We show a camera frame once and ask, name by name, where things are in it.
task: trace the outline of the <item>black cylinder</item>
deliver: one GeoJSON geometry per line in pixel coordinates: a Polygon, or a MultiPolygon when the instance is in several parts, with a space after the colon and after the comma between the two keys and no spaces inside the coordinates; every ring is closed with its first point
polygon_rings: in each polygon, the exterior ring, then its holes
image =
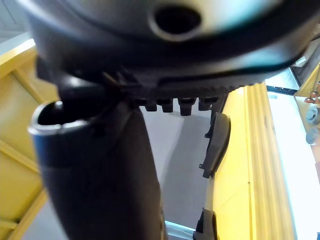
{"type": "Polygon", "coordinates": [[[68,237],[166,239],[160,186],[140,110],[121,102],[85,120],[62,106],[38,107],[29,132],[68,237]]]}

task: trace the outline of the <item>black plastic part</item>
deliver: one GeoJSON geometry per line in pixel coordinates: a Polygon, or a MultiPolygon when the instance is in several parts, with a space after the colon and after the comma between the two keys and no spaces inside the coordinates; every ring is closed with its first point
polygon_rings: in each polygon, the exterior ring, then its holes
{"type": "MultiPolygon", "coordinates": [[[[46,63],[80,78],[125,69],[131,77],[124,78],[121,87],[142,99],[213,97],[262,82],[302,54],[320,8],[318,0],[288,0],[239,27],[209,30],[192,40],[172,43],[154,35],[141,37],[135,32],[139,25],[132,15],[118,15],[129,26],[122,31],[112,22],[106,24],[112,26],[109,29],[88,20],[66,1],[19,2],[46,63]]],[[[105,1],[105,6],[112,3],[105,1]]],[[[111,9],[121,13],[127,7],[126,1],[119,1],[111,9]]]]}
{"type": "Polygon", "coordinates": [[[192,112],[192,106],[195,104],[195,98],[179,98],[178,103],[180,105],[181,116],[190,116],[192,112]]]}
{"type": "Polygon", "coordinates": [[[193,232],[193,240],[218,240],[217,218],[213,211],[202,209],[201,217],[193,232]]]}
{"type": "Polygon", "coordinates": [[[199,111],[208,111],[211,108],[211,105],[218,101],[218,97],[206,97],[199,98],[198,109],[199,111]]]}
{"type": "Polygon", "coordinates": [[[120,102],[87,120],[79,112],[79,120],[70,122],[66,114],[61,103],[41,105],[29,132],[69,239],[166,239],[160,185],[140,110],[120,102]]]}
{"type": "Polygon", "coordinates": [[[277,94],[285,94],[285,95],[291,95],[293,96],[298,90],[291,89],[291,88],[285,88],[285,87],[278,87],[278,86],[266,86],[266,90],[268,92],[273,92],[277,94]]]}
{"type": "Polygon", "coordinates": [[[162,107],[164,113],[172,113],[174,111],[173,99],[159,99],[157,103],[162,107]]]}
{"type": "Polygon", "coordinates": [[[214,119],[210,125],[206,138],[210,138],[205,159],[199,165],[203,169],[203,177],[209,178],[213,175],[224,157],[231,132],[231,122],[227,115],[216,112],[214,119]]]}

